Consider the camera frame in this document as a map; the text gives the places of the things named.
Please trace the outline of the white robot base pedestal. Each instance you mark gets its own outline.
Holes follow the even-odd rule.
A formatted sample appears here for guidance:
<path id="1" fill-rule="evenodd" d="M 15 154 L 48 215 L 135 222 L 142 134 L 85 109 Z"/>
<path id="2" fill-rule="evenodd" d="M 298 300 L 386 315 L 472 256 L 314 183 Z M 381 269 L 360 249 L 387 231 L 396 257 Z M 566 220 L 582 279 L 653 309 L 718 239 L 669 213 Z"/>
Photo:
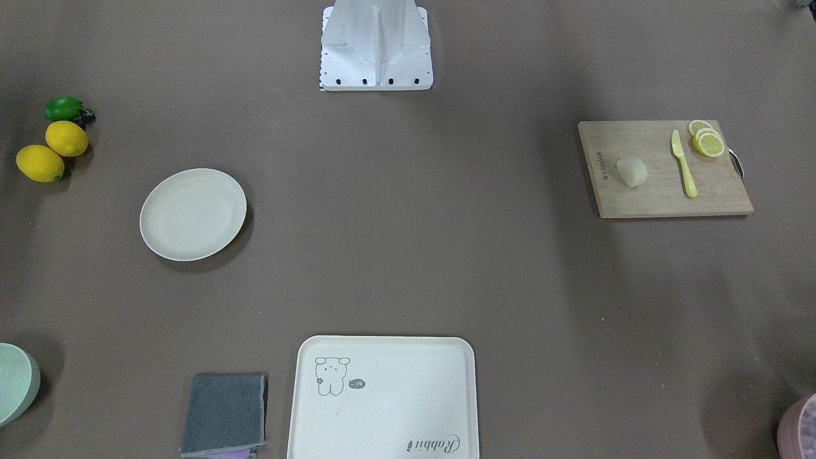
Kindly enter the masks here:
<path id="1" fill-rule="evenodd" d="M 414 1 L 336 1 L 323 10 L 322 91 L 423 91 L 434 84 L 428 12 Z"/>

